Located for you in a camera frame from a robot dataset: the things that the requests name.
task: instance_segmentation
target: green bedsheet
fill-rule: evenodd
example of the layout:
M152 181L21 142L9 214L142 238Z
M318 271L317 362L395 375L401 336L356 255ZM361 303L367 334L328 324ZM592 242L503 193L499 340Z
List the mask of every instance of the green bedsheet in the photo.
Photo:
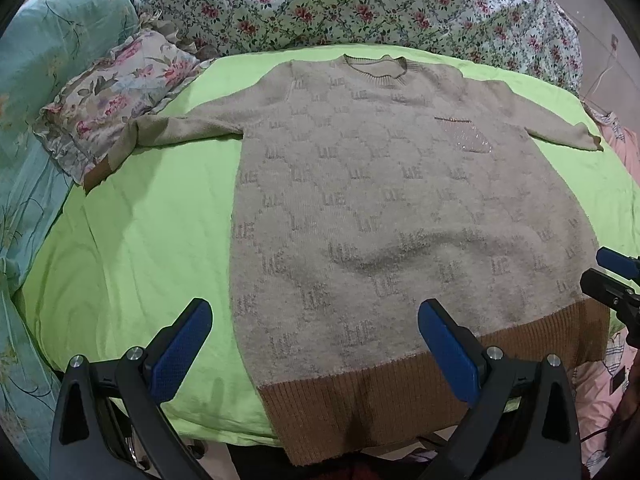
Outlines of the green bedsheet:
M226 57L163 113L183 114L245 88L286 60L328 60L345 52L447 63L467 77L501 79L565 120L583 121L598 133L578 99L564 90L530 76L389 46ZM640 189L615 153L608 146L604 152L582 152L536 143L577 196L600 243L639 254ZM239 140L225 139L145 150L130 156L87 197L74 188L16 300L44 357L64 369L77 353L104 360L144 346L191 298L206 298L214 311L213 330L164 410L182 434L232 444L277 444L242 365L229 309L230 216L240 147Z

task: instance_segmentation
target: knit sweater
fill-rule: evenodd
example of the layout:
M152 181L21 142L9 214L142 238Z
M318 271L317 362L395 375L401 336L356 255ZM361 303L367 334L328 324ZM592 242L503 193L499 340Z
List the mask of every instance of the knit sweater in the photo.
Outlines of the knit sweater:
M234 326L294 463L457 421L417 329L426 298L520 357L599 357L607 311L579 286L596 238L530 138L597 150L584 124L450 66L347 56L167 121L243 135Z

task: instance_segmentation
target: silver screw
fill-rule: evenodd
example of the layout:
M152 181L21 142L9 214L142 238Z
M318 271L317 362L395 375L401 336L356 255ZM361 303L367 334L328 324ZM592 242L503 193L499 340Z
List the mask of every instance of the silver screw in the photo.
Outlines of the silver screw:
M494 361L499 361L504 356L504 352L497 346L489 346L489 348L486 349L486 354L489 359L493 359Z
M552 365L554 368L557 366L560 366L562 361L560 360L560 358L556 355L556 354L549 354L548 356L546 356L546 361Z
M134 346L133 348L129 348L127 350L127 359L129 361L137 361L142 357L143 349L139 346Z
M72 368L78 368L83 362L84 362L84 357L82 357L81 355L74 355L70 359L69 364L71 365Z

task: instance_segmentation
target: floral pillow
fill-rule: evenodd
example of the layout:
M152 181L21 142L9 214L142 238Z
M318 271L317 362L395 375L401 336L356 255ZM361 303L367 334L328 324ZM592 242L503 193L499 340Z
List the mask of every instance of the floral pillow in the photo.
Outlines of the floral pillow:
M158 113L210 64L174 44L175 28L154 22L163 23L165 34L144 29L69 81L34 124L46 149L87 191L106 176L105 157L127 121Z

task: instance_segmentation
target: tiled floor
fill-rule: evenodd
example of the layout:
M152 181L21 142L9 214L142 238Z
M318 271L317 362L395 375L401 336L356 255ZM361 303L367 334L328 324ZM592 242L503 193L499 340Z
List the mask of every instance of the tiled floor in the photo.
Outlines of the tiled floor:
M581 97L586 96L606 111L615 111L623 126L640 132L640 56L622 26L604 0L556 1L580 28L584 64ZM615 52L612 35L618 38Z

